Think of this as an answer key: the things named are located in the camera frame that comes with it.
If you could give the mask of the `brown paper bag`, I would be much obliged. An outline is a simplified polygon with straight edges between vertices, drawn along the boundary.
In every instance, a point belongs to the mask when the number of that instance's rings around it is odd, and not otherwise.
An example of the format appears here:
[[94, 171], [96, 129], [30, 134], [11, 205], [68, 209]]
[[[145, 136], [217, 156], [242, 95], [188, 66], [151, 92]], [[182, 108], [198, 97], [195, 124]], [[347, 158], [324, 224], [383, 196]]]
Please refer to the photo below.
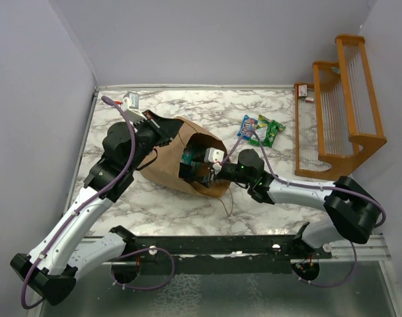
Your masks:
[[230, 182], [219, 180], [210, 187], [199, 182], [187, 182], [179, 177], [181, 158], [188, 144], [202, 148], [216, 148], [227, 151], [223, 141], [213, 133], [185, 118], [176, 138], [165, 147], [156, 147], [157, 155], [150, 154], [143, 160], [148, 166], [143, 168], [141, 175], [150, 182], [177, 190], [182, 193], [199, 197], [212, 197], [220, 200], [226, 192], [231, 192]]

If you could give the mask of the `blue M&M's packet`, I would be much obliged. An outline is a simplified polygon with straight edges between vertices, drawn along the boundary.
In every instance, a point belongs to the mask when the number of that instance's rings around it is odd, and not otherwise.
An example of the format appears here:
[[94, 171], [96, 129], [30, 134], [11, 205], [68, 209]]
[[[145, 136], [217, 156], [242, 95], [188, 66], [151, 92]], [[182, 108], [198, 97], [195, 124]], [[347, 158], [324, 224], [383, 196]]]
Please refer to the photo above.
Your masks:
[[244, 115], [237, 136], [249, 140], [253, 135], [253, 131], [256, 129], [257, 124], [258, 120], [248, 115]]

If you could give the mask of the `green candy bag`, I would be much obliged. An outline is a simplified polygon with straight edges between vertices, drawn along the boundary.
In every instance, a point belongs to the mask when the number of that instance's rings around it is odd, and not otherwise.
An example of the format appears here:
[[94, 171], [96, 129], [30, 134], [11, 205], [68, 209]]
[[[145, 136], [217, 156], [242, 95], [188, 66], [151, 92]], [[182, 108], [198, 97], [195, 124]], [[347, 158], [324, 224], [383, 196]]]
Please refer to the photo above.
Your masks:
[[270, 120], [263, 115], [259, 115], [255, 128], [259, 139], [257, 139], [255, 135], [252, 135], [249, 139], [249, 143], [254, 146], [260, 146], [260, 144], [262, 144], [264, 147], [272, 148], [277, 135], [285, 129], [286, 126], [276, 120]]

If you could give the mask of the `teal Fox's candy bag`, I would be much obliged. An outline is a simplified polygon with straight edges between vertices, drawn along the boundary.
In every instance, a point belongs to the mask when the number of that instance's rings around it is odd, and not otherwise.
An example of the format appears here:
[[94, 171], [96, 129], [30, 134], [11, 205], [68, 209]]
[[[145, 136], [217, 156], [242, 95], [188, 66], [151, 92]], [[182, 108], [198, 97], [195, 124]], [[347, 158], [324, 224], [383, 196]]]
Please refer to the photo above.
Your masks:
[[192, 165], [204, 161], [205, 149], [198, 145], [188, 145], [181, 157], [181, 164]]

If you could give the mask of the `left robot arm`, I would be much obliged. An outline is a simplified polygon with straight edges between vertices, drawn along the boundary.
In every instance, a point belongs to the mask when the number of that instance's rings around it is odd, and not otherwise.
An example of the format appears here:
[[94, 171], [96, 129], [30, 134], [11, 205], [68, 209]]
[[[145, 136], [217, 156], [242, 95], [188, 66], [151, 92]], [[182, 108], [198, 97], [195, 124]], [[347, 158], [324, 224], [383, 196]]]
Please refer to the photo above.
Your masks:
[[146, 110], [136, 123], [124, 121], [109, 127], [102, 141], [104, 153], [70, 208], [37, 247], [11, 260], [11, 267], [24, 281], [23, 291], [30, 287], [55, 306], [70, 295], [82, 276], [103, 262], [134, 256], [136, 245], [114, 230], [91, 246], [78, 245], [130, 186], [142, 161], [154, 148], [168, 145], [183, 123]]

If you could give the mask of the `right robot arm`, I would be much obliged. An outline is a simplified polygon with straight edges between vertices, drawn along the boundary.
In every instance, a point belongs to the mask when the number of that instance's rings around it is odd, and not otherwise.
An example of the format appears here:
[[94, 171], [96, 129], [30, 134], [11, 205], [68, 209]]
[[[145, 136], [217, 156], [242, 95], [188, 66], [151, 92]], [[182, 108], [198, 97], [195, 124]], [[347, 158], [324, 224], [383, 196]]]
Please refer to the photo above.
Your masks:
[[223, 151], [215, 148], [196, 155], [194, 160], [209, 170], [207, 175], [196, 177], [204, 186], [226, 180], [244, 186], [259, 203], [293, 204], [326, 212], [326, 219], [304, 224], [294, 238], [293, 250], [300, 258], [308, 258], [318, 248], [338, 240], [365, 244], [385, 220], [381, 205], [348, 176], [334, 182], [280, 178], [265, 170], [265, 161], [253, 149], [241, 151], [236, 163], [228, 162]]

